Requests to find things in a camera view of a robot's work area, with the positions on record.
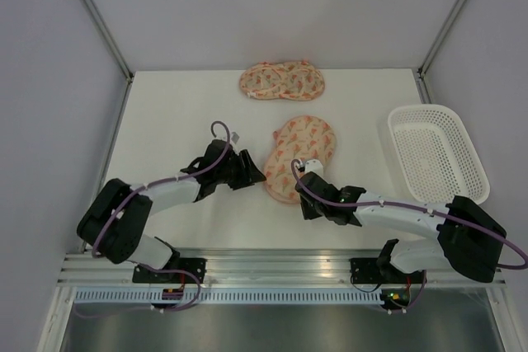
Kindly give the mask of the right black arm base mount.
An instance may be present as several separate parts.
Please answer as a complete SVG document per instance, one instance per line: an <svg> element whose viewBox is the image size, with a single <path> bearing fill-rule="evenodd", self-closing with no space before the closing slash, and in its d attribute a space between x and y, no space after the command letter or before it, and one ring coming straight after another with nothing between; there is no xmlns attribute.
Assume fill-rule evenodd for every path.
<svg viewBox="0 0 528 352"><path fill-rule="evenodd" d="M351 283L355 286L360 284L374 284L381 286L386 284L412 284L422 282L423 270L404 273L397 270L389 260L392 258L393 250L398 239L388 240L377 257L353 257L349 260Z"/></svg>

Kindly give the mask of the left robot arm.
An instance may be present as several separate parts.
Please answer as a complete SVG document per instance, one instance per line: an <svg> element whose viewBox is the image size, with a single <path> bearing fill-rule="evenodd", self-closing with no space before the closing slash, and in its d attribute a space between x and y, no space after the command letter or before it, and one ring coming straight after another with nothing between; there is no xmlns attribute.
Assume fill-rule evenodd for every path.
<svg viewBox="0 0 528 352"><path fill-rule="evenodd" d="M180 204L199 202L218 185L240 190L266 181L248 150L213 140L205 154L175 176L133 187L119 178L109 180L82 216L76 233L95 256L114 264L134 262L170 283L180 273L178 252L157 237L144 234L149 218Z"/></svg>

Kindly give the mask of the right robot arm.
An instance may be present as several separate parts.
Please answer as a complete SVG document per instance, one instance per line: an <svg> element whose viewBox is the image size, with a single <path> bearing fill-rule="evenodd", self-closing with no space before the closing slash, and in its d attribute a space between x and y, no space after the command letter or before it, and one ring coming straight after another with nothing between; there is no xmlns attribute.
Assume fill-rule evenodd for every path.
<svg viewBox="0 0 528 352"><path fill-rule="evenodd" d="M416 271L451 268L467 279L494 279L507 233L471 199L447 204L393 201L362 187L338 189L314 172L295 184L304 219L326 218L340 226L389 228L416 235L385 243L376 262L379 277L394 282Z"/></svg>

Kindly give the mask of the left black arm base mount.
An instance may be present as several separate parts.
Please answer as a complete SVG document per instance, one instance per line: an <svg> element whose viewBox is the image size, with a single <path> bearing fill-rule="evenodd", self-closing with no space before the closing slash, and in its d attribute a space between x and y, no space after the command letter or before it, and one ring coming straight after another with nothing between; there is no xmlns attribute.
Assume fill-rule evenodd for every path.
<svg viewBox="0 0 528 352"><path fill-rule="evenodd" d="M207 260L203 257L182 257L172 250L168 262L161 269L146 264L134 268L134 284L201 284L206 273Z"/></svg>

